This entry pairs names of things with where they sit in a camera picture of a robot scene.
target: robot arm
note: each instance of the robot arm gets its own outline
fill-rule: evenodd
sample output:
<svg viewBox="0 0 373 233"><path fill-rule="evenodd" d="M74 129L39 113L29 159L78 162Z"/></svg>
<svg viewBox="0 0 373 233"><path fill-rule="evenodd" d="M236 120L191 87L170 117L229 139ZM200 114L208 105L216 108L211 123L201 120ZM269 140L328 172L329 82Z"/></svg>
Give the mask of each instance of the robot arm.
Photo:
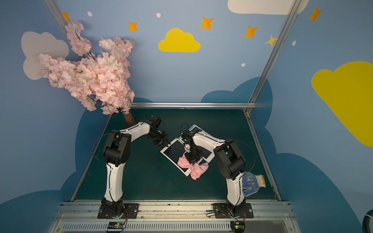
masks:
<svg viewBox="0 0 373 233"><path fill-rule="evenodd" d="M242 176L246 160L237 144L234 141L214 138L196 127L192 131L184 131L182 140L187 151L185 157L189 163L194 164L202 157L200 147L214 153L219 171L227 182L227 211L232 216L239 215L245 205L245 197L242 192Z"/></svg>
<svg viewBox="0 0 373 233"><path fill-rule="evenodd" d="M103 151L107 168L107 182L98 218L122 217L123 168L131 152L131 142L143 135L148 135L153 139L156 146L167 145L166 133L158 130L160 123L161 119L153 116L150 121L144 120L127 129L112 130L112 134L107 138Z"/></svg>

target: black hose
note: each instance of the black hose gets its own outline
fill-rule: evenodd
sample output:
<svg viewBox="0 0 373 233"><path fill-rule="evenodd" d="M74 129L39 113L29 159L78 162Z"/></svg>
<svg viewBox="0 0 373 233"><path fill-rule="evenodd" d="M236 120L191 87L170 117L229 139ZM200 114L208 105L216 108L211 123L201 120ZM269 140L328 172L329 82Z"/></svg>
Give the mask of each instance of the black hose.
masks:
<svg viewBox="0 0 373 233"><path fill-rule="evenodd" d="M364 219L363 219L363 233L370 233L369 222L370 222L371 217L369 217L368 215L373 216L373 210L370 210L364 216Z"/></svg>

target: pink sock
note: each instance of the pink sock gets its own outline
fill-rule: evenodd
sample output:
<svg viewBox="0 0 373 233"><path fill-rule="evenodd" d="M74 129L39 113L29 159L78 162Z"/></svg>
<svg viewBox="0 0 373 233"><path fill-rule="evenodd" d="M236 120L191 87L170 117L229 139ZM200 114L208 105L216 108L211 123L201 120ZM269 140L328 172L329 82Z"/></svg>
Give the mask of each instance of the pink sock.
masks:
<svg viewBox="0 0 373 233"><path fill-rule="evenodd" d="M209 168L208 163L204 163L201 165L197 163L195 163L194 165L190 164L185 157L185 152L183 156L179 158L178 166L181 168L190 168L190 177L192 177L193 180L197 180L197 178L201 177L201 175Z"/></svg>

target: artificial cherblossom tree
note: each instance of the artificial cherblossom tree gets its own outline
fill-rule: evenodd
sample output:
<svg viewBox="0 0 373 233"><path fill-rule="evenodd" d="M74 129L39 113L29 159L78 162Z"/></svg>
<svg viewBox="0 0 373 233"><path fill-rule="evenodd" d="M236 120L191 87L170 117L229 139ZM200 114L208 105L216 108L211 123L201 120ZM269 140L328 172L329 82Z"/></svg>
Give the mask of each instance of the artificial cherblossom tree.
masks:
<svg viewBox="0 0 373 233"><path fill-rule="evenodd" d="M135 94L128 85L131 74L127 57L135 43L119 37L101 40L99 46L105 52L101 51L101 55L96 57L91 53L92 43L80 36L84 30L80 22L72 21L65 28L72 50L79 56L87 54L87 57L71 62L40 54L40 63L48 68L42 72L42 77L48 78L51 86L66 88L89 111L96 110L95 104L100 100L103 114L118 113L120 109L127 122L134 125L129 110Z"/></svg>

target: white cloud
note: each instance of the white cloud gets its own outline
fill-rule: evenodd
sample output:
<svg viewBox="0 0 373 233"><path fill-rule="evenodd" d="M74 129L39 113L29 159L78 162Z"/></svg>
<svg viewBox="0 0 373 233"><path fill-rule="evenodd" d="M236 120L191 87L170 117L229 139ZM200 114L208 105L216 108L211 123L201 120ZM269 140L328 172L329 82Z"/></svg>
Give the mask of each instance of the white cloud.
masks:
<svg viewBox="0 0 373 233"><path fill-rule="evenodd" d="M69 54L69 46L66 42L56 39L52 34L44 32L25 32L22 35L21 46L26 60L23 70L32 80L41 78L40 72L47 69L39 63L39 54L48 54L52 58L66 58Z"/></svg>
<svg viewBox="0 0 373 233"><path fill-rule="evenodd" d="M294 0L228 0L228 8L237 14L287 15ZM307 6L302 0L298 14Z"/></svg>

